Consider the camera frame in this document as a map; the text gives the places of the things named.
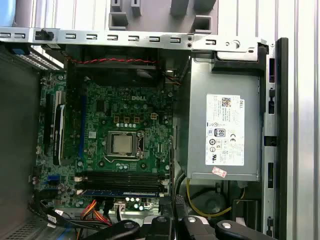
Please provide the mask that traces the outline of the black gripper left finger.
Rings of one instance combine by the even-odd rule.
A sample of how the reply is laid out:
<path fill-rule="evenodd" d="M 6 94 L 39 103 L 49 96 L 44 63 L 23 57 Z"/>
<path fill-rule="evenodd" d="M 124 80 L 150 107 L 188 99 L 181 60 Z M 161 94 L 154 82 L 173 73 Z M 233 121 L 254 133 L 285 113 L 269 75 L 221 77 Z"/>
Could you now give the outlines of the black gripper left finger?
<path fill-rule="evenodd" d="M 87 240 L 173 240 L 174 239 L 174 196 L 161 197 L 159 215 L 149 215 L 142 225 L 124 219 L 111 227 L 86 237 Z"/>

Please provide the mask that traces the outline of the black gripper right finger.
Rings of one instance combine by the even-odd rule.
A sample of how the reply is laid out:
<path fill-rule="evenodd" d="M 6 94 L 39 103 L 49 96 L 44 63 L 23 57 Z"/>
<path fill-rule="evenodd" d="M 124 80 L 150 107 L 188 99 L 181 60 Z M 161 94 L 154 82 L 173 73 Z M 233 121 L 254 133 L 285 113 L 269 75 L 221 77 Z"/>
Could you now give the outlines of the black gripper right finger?
<path fill-rule="evenodd" d="M 189 215 L 182 195 L 176 195 L 175 219 L 179 240 L 272 240 L 271 236 L 231 220 L 222 220 L 211 227 L 206 218 Z"/>

